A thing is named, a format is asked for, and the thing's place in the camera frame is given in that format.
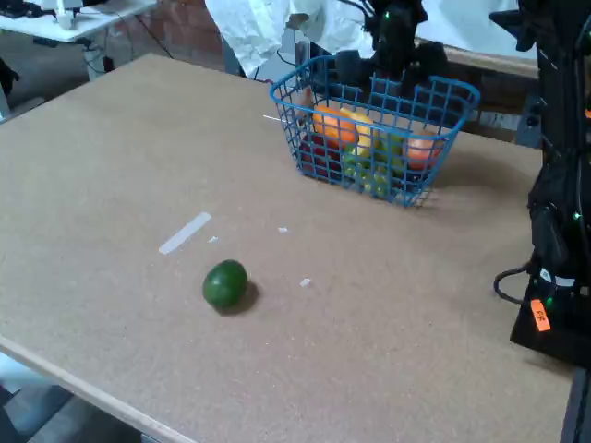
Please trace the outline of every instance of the lime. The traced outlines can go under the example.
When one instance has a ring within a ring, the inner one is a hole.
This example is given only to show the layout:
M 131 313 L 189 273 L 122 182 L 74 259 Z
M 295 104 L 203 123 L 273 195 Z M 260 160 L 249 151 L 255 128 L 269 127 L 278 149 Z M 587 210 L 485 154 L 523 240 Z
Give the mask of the lime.
M 382 140 L 376 144 L 376 161 L 388 164 L 389 153 L 392 158 L 392 175 L 404 172 L 403 158 L 404 138 L 393 134 L 383 134 Z
M 235 260 L 216 265 L 203 281 L 203 297 L 214 307 L 230 307 L 238 303 L 248 287 L 247 271 Z

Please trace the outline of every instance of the orange label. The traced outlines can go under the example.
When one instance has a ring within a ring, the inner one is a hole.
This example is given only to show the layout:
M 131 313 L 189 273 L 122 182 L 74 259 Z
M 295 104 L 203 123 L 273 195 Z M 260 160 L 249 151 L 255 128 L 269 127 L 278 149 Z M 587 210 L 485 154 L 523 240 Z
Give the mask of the orange label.
M 550 330 L 550 322 L 546 315 L 546 309 L 539 300 L 532 300 L 531 302 L 532 312 L 534 313 L 534 320 L 536 321 L 537 330 L 544 332 Z

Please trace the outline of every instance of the brick wall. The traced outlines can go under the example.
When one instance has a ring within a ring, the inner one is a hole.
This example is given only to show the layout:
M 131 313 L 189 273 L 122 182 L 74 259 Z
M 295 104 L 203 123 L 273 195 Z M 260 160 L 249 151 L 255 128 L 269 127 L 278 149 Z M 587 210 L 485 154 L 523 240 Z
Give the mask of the brick wall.
M 144 14 L 141 19 L 169 49 L 222 53 L 220 32 L 204 0 L 159 0 L 158 3 L 156 9 Z M 127 25 L 134 41 L 153 44 L 151 37 L 136 20 L 129 20 Z

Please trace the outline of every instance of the cable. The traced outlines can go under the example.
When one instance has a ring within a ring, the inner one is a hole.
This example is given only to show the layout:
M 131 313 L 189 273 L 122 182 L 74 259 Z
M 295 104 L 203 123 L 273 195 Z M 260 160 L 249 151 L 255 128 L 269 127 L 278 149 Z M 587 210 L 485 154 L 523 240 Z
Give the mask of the cable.
M 173 55 L 170 54 L 170 51 L 168 51 L 168 49 L 166 49 L 166 46 L 164 46 L 162 44 L 162 42 L 156 38 L 156 36 L 152 33 L 152 31 L 150 30 L 150 28 L 148 28 L 148 26 L 146 26 L 146 24 L 141 20 L 141 18 L 139 18 L 138 16 L 136 16 L 136 20 L 139 22 L 139 24 L 141 26 L 143 26 L 144 30 L 146 30 L 146 32 L 148 32 L 148 34 L 150 34 L 150 36 L 156 42 L 156 44 L 158 46 L 160 46 L 160 49 L 162 49 L 166 53 L 166 55 L 168 55 L 170 58 L 172 58 L 173 60 L 175 60 L 175 58 L 173 57 Z
M 126 34 L 127 34 L 127 39 L 129 40 L 129 61 L 132 61 L 135 58 L 135 49 L 133 46 L 133 39 L 131 38 L 131 32 L 129 31 L 129 26 L 127 25 L 126 20 L 121 16 L 121 14 L 119 14 L 117 11 L 115 10 L 108 10 L 108 11 L 104 11 L 104 12 L 86 12 L 86 11 L 80 11 L 78 12 L 79 14 L 82 14 L 84 16 L 108 16 L 108 15 L 113 15 L 115 14 L 116 16 L 119 17 L 119 21 L 123 24 L 123 26 L 126 28 Z M 105 34 L 104 34 L 104 43 L 103 43 L 103 51 L 106 52 L 107 50 L 107 38 L 109 36 L 109 30 L 106 29 L 105 30 Z
M 374 11 L 373 6 L 368 0 L 361 0 L 361 3 L 363 3 L 363 6 L 366 8 L 369 14 L 372 16 L 376 15 L 376 11 Z
M 285 59 L 284 59 L 284 58 L 281 56 L 281 54 L 279 54 L 279 50 L 277 50 L 277 56 L 278 56 L 279 58 L 281 58 L 281 61 L 282 61 L 282 62 L 284 62 L 284 63 L 286 63 L 286 64 L 288 64 L 288 65 L 290 65 L 290 66 L 296 67 L 296 64 L 295 64 L 295 63 L 288 62 L 287 60 L 285 60 Z
M 510 302 L 515 305 L 521 305 L 523 300 L 519 300 L 517 298 L 511 297 L 510 295 L 507 295 L 506 293 L 504 293 L 501 290 L 501 288 L 499 287 L 499 284 L 501 283 L 502 280 L 506 279 L 507 277 L 511 277 L 512 275 L 521 274 L 522 272 L 526 272 L 527 269 L 529 268 L 529 265 L 530 265 L 530 262 L 528 261 L 527 263 L 525 263 L 523 266 L 521 266 L 519 268 L 509 269 L 509 270 L 505 270 L 504 272 L 501 272 L 497 277 L 495 277 L 495 281 L 492 283 L 495 293 L 497 293 L 497 295 L 506 302 Z
M 104 46 L 103 46 L 103 47 L 101 47 L 101 46 L 98 46 L 98 45 L 97 45 L 97 46 L 95 46 L 95 47 L 91 48 L 91 47 L 90 47 L 90 43 L 89 43 L 89 44 L 87 44 L 87 45 L 84 47 L 84 51 L 83 51 L 83 52 L 84 52 L 84 53 L 91 53 L 91 52 L 93 52 L 93 51 L 99 51 L 98 55 L 96 55 L 96 56 L 95 56 L 95 57 L 94 57 L 92 60 L 87 60 L 87 59 L 86 59 L 86 55 L 85 55 L 85 57 L 84 57 L 84 63 L 86 64 L 86 66 L 87 66 L 88 68 L 90 68 L 90 69 L 91 69 L 92 71 L 94 71 L 95 73 L 97 73 L 97 74 L 106 74 L 106 71 L 99 71 L 99 70 L 97 70 L 97 69 L 96 69 L 96 68 L 95 68 L 95 67 L 92 65 L 92 63 L 96 62 L 96 61 L 97 61 L 97 60 L 99 60 L 101 57 L 103 57 L 103 54 L 104 54 L 104 52 L 105 52 Z

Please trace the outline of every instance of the floor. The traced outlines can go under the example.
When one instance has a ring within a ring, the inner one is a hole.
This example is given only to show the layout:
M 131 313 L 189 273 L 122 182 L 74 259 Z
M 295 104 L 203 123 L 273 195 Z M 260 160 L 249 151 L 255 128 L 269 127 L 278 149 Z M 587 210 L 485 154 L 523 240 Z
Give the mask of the floor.
M 11 32 L 0 33 L 0 57 L 21 77 L 8 97 L 9 105 L 16 107 L 38 97 L 49 101 L 89 81 L 81 49 L 77 45 L 65 44 L 49 48 L 34 44 L 29 36 Z M 127 40 L 110 36 L 107 49 L 108 55 L 113 57 L 116 66 L 129 61 L 131 48 Z M 177 59 L 223 70 L 221 55 L 195 54 L 195 52 L 188 54 L 183 48 L 168 49 Z M 153 46 L 137 42 L 134 44 L 134 58 L 150 52 L 162 53 L 155 44 Z M 13 423 L 43 395 L 44 389 L 46 388 L 25 388 L 6 405 L 6 411 Z M 137 435 L 121 435 L 122 432 L 126 433 L 125 428 L 122 430 L 115 419 L 85 401 L 74 398 L 30 441 L 32 443 L 137 441 Z
M 176 59 L 223 70 L 221 54 L 198 54 L 195 51 L 188 54 L 184 48 L 168 49 Z M 134 58 L 147 53 L 163 54 L 156 44 L 133 43 Z M 107 54 L 115 60 L 116 66 L 121 66 L 130 60 L 132 50 L 127 39 L 109 36 Z M 11 107 L 37 97 L 51 100 L 88 81 L 80 45 L 61 44 L 49 48 L 34 44 L 29 36 L 3 32 L 0 34 L 0 57 L 21 77 L 8 97 Z

